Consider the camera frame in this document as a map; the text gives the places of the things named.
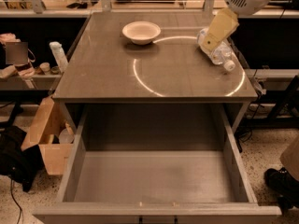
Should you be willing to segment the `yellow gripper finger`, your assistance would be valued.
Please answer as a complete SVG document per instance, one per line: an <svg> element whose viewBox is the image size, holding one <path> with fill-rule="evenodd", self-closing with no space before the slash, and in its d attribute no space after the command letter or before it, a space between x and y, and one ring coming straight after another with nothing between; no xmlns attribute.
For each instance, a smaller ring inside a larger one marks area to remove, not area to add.
<svg viewBox="0 0 299 224"><path fill-rule="evenodd" d="M238 25L238 17L230 8L221 9L208 26L202 50L212 52L236 30Z"/></svg>

